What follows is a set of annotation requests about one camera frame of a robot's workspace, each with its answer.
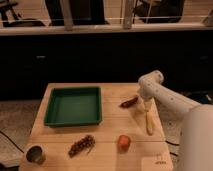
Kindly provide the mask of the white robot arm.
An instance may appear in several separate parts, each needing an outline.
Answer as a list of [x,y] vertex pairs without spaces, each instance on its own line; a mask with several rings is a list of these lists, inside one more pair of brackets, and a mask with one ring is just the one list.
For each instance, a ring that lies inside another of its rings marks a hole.
[[213,171],[213,105],[202,104],[162,85],[159,70],[138,79],[138,92],[155,98],[183,118],[177,171]]

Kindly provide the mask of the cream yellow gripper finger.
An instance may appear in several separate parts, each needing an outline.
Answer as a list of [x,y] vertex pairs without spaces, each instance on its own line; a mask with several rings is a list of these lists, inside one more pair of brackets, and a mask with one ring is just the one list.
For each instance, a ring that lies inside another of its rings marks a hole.
[[146,112],[149,112],[151,110],[152,107],[152,101],[151,99],[149,100],[144,100],[144,108]]

